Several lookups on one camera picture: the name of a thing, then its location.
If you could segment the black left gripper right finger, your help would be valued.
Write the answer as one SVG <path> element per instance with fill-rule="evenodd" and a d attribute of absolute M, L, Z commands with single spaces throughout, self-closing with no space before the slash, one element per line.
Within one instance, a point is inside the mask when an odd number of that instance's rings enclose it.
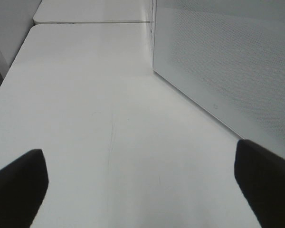
<path fill-rule="evenodd" d="M 285 159 L 250 140 L 239 140 L 234 176 L 259 224 L 285 228 Z"/>

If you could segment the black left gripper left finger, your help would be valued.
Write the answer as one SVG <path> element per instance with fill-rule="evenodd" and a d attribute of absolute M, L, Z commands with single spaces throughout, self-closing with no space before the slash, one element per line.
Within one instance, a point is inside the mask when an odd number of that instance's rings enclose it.
<path fill-rule="evenodd" d="M 41 149 L 31 150 L 0 170 L 0 228 L 29 228 L 49 185 Z"/>

